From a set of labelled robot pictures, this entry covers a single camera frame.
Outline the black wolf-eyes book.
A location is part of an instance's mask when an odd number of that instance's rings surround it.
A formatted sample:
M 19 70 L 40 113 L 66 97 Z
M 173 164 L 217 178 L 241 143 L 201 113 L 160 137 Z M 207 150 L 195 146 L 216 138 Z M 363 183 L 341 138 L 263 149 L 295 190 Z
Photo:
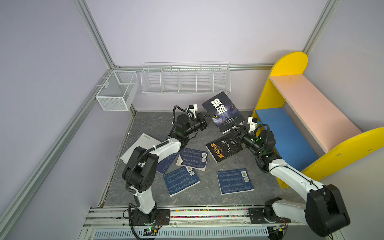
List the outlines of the black wolf-eyes book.
M 212 121 L 222 134 L 229 132 L 234 125 L 240 125 L 245 118 L 225 92 L 221 92 L 202 103 L 202 107 L 213 113 Z

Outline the black book orange title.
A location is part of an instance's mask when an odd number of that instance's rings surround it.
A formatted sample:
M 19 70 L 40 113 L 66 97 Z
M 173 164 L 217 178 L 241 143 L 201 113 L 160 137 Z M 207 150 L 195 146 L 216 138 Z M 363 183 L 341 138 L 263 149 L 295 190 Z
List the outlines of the black book orange title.
M 231 133 L 207 143 L 206 148 L 216 163 L 220 163 L 243 150 L 243 147 Z

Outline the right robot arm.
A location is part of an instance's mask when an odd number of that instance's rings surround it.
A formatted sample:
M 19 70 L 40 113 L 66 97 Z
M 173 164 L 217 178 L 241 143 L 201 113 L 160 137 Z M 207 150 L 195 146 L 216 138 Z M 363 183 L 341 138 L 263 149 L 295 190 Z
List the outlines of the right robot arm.
M 282 198 L 265 202 L 266 221 L 287 218 L 306 224 L 320 237 L 327 237 L 351 223 L 342 194 L 336 186 L 323 185 L 311 179 L 275 153 L 276 140 L 269 125 L 262 124 L 255 127 L 254 131 L 249 131 L 243 125 L 234 125 L 231 133 L 239 144 L 245 145 L 253 153 L 262 172 L 277 177 L 305 200 L 304 204 Z

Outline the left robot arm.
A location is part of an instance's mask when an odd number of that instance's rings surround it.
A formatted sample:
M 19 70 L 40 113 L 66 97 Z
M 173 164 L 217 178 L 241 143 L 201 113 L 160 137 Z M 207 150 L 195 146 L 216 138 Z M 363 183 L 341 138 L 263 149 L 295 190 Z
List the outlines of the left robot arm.
M 183 150 L 191 139 L 189 135 L 203 131 L 212 121 L 213 112 L 192 112 L 186 109 L 183 114 L 173 116 L 173 127 L 165 141 L 149 148 L 134 148 L 122 172 L 125 188 L 134 196 L 135 204 L 130 204 L 133 219 L 143 224 L 152 224 L 157 217 L 157 204 L 151 186 L 155 180 L 158 163 L 172 154 Z

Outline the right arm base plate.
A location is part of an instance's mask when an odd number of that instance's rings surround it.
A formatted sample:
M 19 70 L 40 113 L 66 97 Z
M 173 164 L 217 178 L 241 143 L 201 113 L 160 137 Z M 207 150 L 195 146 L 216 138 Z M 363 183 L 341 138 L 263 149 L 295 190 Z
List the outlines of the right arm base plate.
M 267 216 L 264 207 L 248 208 L 246 214 L 250 218 L 252 224 L 290 224 L 291 220 L 287 218 L 279 218 L 275 215 Z

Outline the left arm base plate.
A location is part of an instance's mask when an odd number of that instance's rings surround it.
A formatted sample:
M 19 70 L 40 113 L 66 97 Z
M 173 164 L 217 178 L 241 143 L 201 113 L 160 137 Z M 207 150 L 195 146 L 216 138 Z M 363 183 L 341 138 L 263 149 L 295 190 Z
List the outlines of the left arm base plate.
M 149 214 L 144 214 L 134 209 L 131 210 L 128 218 L 132 220 L 133 226 L 168 226 L 170 224 L 171 211 L 170 209 L 155 209 Z

